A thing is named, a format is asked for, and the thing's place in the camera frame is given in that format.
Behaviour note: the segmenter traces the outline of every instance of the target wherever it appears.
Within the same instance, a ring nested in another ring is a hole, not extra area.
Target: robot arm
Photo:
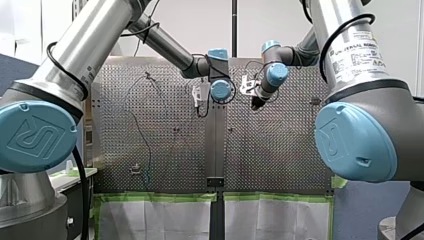
[[[150,0],[91,0],[30,79],[17,80],[0,99],[0,169],[33,173],[65,160],[75,146],[81,101],[127,27],[147,27]],[[146,42],[186,78],[208,76],[211,96],[231,94],[227,51],[193,57],[166,32],[151,28]]]
[[[296,47],[281,47],[278,41],[268,41],[262,46],[264,77],[255,88],[252,110],[258,110],[271,99],[272,95],[288,77],[286,66],[313,66],[319,57],[315,33],[311,29]]]
[[[152,24],[155,22],[143,14],[138,21],[129,26],[128,30],[137,33]],[[204,56],[192,55],[159,26],[136,36],[178,67],[184,78],[208,76],[211,83],[210,96],[214,101],[225,102],[231,96],[234,86],[231,86],[229,77],[227,50],[211,49]]]
[[[315,123],[321,158],[349,180],[422,181],[423,112],[408,85],[387,72],[374,16],[359,0],[306,3],[331,90]]]

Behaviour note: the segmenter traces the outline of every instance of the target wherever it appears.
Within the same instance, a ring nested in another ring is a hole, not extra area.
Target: pegboard
[[[251,63],[245,69],[247,62],[237,60],[231,66],[237,85],[242,75],[253,78],[262,68]],[[259,111],[249,108],[249,97],[238,95],[227,112],[226,191],[327,194],[331,172],[313,135],[321,108],[314,103],[327,94],[317,68],[292,67],[279,93]]]
[[[243,74],[261,68],[245,70],[248,60],[230,61],[237,87]],[[310,104],[326,96],[326,86],[315,68],[290,74],[279,98],[263,110],[250,110],[249,98],[240,94],[227,107],[226,191],[324,194],[330,188],[331,174],[313,140],[320,106]],[[191,97],[200,81],[183,79],[158,58],[107,61],[92,89],[97,192],[207,191],[206,121],[197,117]],[[131,174],[137,165],[140,173]]]

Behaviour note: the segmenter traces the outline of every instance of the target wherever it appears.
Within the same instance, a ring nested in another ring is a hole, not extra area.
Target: warning label
[[[371,32],[351,33],[351,41],[330,51],[336,81],[348,82],[364,72],[386,72],[377,42]]]

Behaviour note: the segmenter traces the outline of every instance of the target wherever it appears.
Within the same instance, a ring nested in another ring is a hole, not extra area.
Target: green tape
[[[282,193],[224,193],[225,201],[275,200],[289,202],[328,203],[329,197]]]
[[[86,168],[85,174],[88,175],[89,173],[95,171],[95,168]],[[65,173],[65,170],[53,173],[49,175],[50,177],[58,177],[58,176],[66,176],[66,177],[79,177],[78,169],[71,169],[68,174]]]
[[[94,231],[96,240],[99,240],[100,238],[100,207],[102,206],[102,201],[100,198],[94,198],[94,207],[93,207],[93,214],[94,214]]]
[[[94,195],[94,221],[96,240],[100,237],[100,208],[107,202],[162,202],[162,203],[205,203],[215,202],[216,194],[164,194],[146,192],[128,192],[119,194],[95,194]]]
[[[347,180],[339,176],[331,177],[331,188],[344,188],[347,184]]]
[[[334,224],[334,197],[328,197],[330,199],[330,207],[328,217],[328,240],[333,240],[333,224]]]
[[[163,193],[121,193],[121,194],[96,194],[94,196],[101,202],[164,202],[164,203],[190,203],[190,202],[215,202],[216,194],[163,194]]]

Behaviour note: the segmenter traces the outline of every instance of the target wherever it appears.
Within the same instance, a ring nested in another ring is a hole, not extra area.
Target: robotic arm
[[[0,100],[0,169],[40,172],[62,162],[76,142],[81,101],[111,49],[128,26],[141,40],[181,69],[185,78],[208,76],[211,97],[225,101],[232,86],[225,49],[195,57],[142,14],[149,0],[93,0],[31,79],[18,80]]]
[[[132,33],[155,24],[146,14],[128,28]],[[211,49],[207,55],[192,55],[162,28],[153,27],[148,32],[137,34],[149,47],[181,70],[184,78],[209,77],[210,96],[214,101],[225,102],[234,86],[231,86],[228,54],[225,49]]]
[[[231,95],[227,51],[212,49],[194,57],[160,28],[151,27],[146,35],[140,30],[150,26],[142,14],[149,2],[90,0],[62,39],[49,45],[49,59],[30,79],[15,81],[0,99],[0,235],[6,239],[66,239],[66,197],[55,194],[45,170],[71,152],[78,155],[73,149],[76,125],[83,116],[81,102],[124,29],[145,40],[185,78],[208,76],[214,101],[225,103]],[[88,187],[78,163],[85,198]],[[85,237],[86,198],[83,212]],[[39,224],[50,218],[57,225]]]
[[[297,47],[262,47],[264,77],[252,109],[262,107],[288,77],[286,66],[319,63],[331,89],[316,120],[318,151],[336,174],[368,182],[421,181],[423,112],[408,86],[390,76],[360,0],[306,0],[313,30]]]

